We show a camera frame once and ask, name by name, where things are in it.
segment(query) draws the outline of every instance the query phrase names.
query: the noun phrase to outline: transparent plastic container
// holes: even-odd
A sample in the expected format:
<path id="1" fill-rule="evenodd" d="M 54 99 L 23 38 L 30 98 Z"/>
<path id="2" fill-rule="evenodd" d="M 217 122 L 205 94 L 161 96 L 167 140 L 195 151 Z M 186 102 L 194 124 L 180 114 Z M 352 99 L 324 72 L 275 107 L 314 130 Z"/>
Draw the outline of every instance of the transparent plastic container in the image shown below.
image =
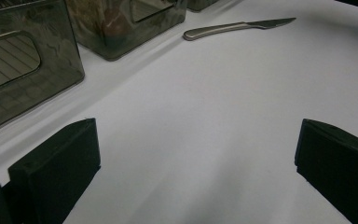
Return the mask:
<path id="1" fill-rule="evenodd" d="M 201 11 L 218 0 L 187 0 L 187 8 L 192 11 Z"/>
<path id="2" fill-rule="evenodd" d="M 66 0 L 76 40 L 114 61 L 186 18 L 187 0 Z"/>
<path id="3" fill-rule="evenodd" d="M 0 125 L 83 78 L 63 0 L 0 0 Z"/>

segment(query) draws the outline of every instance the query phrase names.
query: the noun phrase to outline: tabletop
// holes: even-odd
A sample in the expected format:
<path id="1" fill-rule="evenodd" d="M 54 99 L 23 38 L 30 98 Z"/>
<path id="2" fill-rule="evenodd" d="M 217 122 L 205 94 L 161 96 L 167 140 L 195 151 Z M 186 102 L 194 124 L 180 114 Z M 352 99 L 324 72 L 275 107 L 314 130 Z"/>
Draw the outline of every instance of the tabletop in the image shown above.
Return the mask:
<path id="1" fill-rule="evenodd" d="M 358 137 L 358 7 L 219 0 L 115 62 L 79 50 L 82 83 L 0 128 L 2 185 L 8 166 L 60 128 L 96 118 L 102 169 L 65 224 L 350 223 L 294 159 L 302 119 Z"/>

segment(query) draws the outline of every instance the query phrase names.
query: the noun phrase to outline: storage box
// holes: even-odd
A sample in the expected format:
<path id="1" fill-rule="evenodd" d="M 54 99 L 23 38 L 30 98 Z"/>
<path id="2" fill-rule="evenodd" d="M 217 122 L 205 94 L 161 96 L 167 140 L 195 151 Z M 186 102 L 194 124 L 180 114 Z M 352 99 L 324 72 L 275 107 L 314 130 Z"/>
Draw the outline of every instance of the storage box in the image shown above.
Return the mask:
<path id="1" fill-rule="evenodd" d="M 181 23 L 187 0 L 66 0 L 76 40 L 117 60 Z"/>
<path id="2" fill-rule="evenodd" d="M 63 0 L 0 0 L 0 125 L 83 77 Z"/>
<path id="3" fill-rule="evenodd" d="M 217 0 L 187 0 L 187 8 L 193 11 L 201 11 Z"/>

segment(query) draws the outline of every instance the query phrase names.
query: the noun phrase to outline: knife handle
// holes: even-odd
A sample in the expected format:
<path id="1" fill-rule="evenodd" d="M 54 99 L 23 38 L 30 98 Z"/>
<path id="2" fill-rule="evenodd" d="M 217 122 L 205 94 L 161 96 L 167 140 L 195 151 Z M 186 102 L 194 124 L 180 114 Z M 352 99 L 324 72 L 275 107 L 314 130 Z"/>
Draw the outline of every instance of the knife handle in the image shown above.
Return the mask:
<path id="1" fill-rule="evenodd" d="M 249 29 L 249 28 L 253 28 L 253 26 L 243 21 L 225 24 L 225 25 L 202 27 L 202 28 L 186 31 L 183 34 L 183 38 L 185 40 L 190 41 L 190 40 L 195 40 L 198 38 L 205 37 L 207 35 L 215 35 L 228 31 L 235 31 L 235 30 L 242 30 L 242 29 Z"/>

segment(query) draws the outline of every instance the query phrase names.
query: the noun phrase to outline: knife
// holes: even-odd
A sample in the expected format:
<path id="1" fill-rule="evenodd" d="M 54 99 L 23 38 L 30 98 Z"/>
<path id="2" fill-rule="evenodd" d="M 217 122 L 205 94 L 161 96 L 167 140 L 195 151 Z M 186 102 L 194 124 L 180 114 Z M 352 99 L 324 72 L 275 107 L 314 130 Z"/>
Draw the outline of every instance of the knife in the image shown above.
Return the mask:
<path id="1" fill-rule="evenodd" d="M 292 22 L 295 19 L 296 18 L 288 18 L 288 19 L 280 19 L 280 20 L 272 20 L 272 21 L 251 21 L 251 22 L 241 21 L 231 24 L 202 27 L 202 28 L 186 31 L 183 34 L 183 38 L 185 40 L 195 40 L 198 38 L 205 37 L 207 35 L 215 35 L 227 31 L 235 31 L 235 30 L 243 30 L 243 29 L 251 29 L 251 28 L 267 30 L 278 26 L 283 26 L 285 24 Z"/>

